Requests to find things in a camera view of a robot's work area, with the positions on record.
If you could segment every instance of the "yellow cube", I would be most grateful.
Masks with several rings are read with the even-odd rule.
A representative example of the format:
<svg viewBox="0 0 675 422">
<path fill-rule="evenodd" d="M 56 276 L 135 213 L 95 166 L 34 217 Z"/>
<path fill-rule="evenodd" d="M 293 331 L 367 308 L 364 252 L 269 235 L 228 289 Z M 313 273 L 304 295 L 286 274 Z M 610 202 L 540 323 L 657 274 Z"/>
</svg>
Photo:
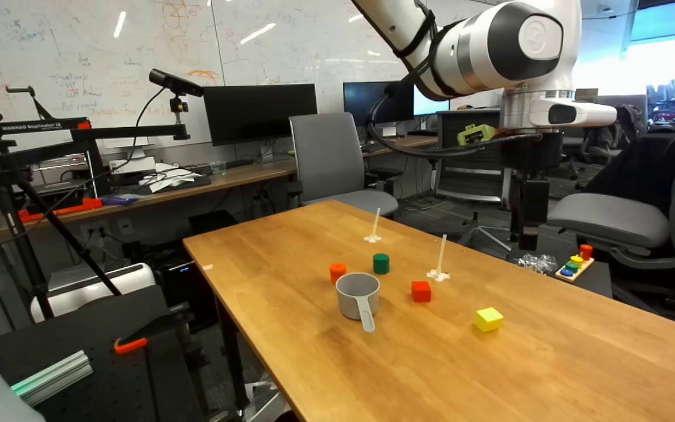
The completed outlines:
<svg viewBox="0 0 675 422">
<path fill-rule="evenodd" d="M 483 333 L 500 331 L 504 322 L 504 314 L 500 314 L 494 308 L 483 308 L 476 311 L 474 327 Z"/>
</svg>

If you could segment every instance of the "window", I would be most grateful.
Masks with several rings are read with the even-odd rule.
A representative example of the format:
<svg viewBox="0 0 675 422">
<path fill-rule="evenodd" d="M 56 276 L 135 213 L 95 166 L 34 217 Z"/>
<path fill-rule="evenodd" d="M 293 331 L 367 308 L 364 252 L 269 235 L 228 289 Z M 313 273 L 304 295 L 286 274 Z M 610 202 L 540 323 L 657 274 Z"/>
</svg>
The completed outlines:
<svg viewBox="0 0 675 422">
<path fill-rule="evenodd" d="M 675 36 L 675 2 L 638 9 L 630 40 L 657 40 Z"/>
</svg>

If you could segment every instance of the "red cube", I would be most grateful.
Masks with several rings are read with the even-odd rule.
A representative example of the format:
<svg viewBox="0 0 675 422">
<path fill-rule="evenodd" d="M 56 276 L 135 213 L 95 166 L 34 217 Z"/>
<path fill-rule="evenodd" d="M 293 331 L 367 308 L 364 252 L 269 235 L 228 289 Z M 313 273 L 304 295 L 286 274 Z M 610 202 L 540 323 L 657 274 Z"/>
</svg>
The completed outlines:
<svg viewBox="0 0 675 422">
<path fill-rule="evenodd" d="M 428 281 L 412 281 L 411 295 L 414 302 L 431 302 L 431 283 Z"/>
</svg>

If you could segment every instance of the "wooden block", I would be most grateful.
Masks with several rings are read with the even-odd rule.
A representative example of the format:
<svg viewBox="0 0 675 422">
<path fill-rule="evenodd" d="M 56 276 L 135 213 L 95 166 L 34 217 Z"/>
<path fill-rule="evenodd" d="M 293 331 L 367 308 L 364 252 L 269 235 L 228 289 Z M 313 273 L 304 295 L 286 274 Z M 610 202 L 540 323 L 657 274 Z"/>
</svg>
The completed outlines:
<svg viewBox="0 0 675 422">
<path fill-rule="evenodd" d="M 504 322 L 504 314 L 500 314 L 497 308 L 483 308 L 476 311 L 474 327 L 481 333 L 491 333 L 491 331 L 500 331 L 502 322 Z"/>
<path fill-rule="evenodd" d="M 412 281 L 411 295 L 414 302 L 431 302 L 431 283 L 428 281 Z"/>
</svg>

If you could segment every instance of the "orange clamp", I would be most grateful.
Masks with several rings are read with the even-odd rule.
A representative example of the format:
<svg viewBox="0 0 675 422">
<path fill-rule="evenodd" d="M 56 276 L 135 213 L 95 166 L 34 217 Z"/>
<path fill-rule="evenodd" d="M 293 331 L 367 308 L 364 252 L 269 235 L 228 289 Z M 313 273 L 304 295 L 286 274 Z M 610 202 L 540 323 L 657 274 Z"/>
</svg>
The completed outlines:
<svg viewBox="0 0 675 422">
<path fill-rule="evenodd" d="M 119 356 L 131 354 L 131 353 L 135 353 L 135 349 L 145 349 L 145 347 L 148 347 L 148 338 L 138 338 L 138 340 L 131 340 L 131 343 L 125 343 L 125 344 L 122 344 L 122 340 L 116 338 L 116 340 L 113 343 L 113 353 L 119 354 Z"/>
</svg>

